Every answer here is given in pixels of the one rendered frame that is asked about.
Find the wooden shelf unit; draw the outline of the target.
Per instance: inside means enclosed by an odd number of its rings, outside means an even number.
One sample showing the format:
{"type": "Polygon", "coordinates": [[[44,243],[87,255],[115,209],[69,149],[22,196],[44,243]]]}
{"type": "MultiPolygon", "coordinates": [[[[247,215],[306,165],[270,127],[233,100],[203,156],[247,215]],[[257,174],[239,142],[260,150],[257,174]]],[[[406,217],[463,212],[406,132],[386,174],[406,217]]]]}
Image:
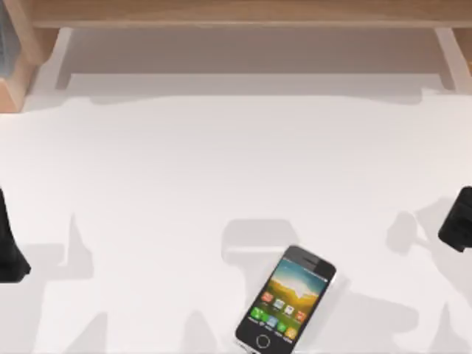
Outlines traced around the wooden shelf unit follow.
{"type": "Polygon", "coordinates": [[[472,75],[472,0],[0,0],[19,40],[0,74],[0,113],[23,106],[64,27],[209,26],[450,28],[472,75]]]}

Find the black smartphone with colourful screen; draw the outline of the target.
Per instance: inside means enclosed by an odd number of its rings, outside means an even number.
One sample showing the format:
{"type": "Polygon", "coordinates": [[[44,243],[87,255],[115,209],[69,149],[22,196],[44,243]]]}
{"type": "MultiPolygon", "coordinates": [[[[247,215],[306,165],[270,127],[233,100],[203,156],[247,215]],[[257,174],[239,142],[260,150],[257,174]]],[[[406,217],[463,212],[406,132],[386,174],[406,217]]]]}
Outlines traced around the black smartphone with colourful screen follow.
{"type": "Polygon", "coordinates": [[[237,344],[248,354],[294,354],[336,273],[320,256],[289,246],[238,324],[237,344]]]}

